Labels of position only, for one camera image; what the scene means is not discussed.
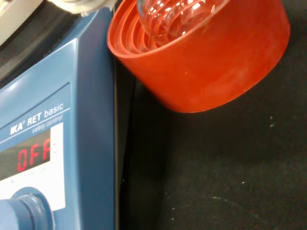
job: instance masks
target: red plastic holder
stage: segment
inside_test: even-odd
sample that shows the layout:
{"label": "red plastic holder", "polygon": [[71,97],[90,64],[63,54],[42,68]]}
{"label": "red plastic holder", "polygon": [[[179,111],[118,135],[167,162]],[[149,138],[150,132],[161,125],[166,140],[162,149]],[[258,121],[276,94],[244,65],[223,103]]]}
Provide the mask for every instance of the red plastic holder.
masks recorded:
{"label": "red plastic holder", "polygon": [[124,0],[107,43],[166,107],[193,113],[223,105],[257,84],[281,59],[289,36],[281,0],[229,0],[159,47],[142,28],[136,1]]}

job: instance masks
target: blue device casing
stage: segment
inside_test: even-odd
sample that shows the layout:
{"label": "blue device casing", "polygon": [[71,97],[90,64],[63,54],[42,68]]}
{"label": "blue device casing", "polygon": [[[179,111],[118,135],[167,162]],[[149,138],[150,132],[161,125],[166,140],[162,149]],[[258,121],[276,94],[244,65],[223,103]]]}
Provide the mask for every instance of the blue device casing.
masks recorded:
{"label": "blue device casing", "polygon": [[[111,18],[109,9],[82,18],[54,52],[0,90],[0,154],[62,116],[49,123],[63,123],[65,207],[53,212],[57,230],[115,228]],[[60,112],[28,126],[29,117],[59,104]]]}

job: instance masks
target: ika logo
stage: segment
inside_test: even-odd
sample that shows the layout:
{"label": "ika logo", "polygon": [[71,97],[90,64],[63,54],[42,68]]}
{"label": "ika logo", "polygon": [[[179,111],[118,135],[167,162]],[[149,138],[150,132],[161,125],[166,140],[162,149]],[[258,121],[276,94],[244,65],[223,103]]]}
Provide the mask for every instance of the ika logo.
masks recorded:
{"label": "ika logo", "polygon": [[22,130],[23,129],[23,124],[22,122],[20,122],[19,124],[11,127],[11,133],[10,135],[14,134],[14,133],[17,133],[18,131]]}

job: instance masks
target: glass flask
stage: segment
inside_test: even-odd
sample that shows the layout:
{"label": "glass flask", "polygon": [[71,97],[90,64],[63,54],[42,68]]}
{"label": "glass flask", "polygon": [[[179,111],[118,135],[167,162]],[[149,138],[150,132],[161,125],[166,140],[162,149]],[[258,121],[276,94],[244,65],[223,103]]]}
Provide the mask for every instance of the glass flask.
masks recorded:
{"label": "glass flask", "polygon": [[228,0],[137,0],[139,19],[158,46],[185,35]]}

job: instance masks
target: red led display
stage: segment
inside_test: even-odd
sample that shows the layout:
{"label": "red led display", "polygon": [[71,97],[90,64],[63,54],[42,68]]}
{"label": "red led display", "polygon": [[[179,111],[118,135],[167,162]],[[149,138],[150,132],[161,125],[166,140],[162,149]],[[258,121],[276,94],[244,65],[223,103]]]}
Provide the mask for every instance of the red led display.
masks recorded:
{"label": "red led display", "polygon": [[50,129],[0,152],[0,180],[50,161]]}

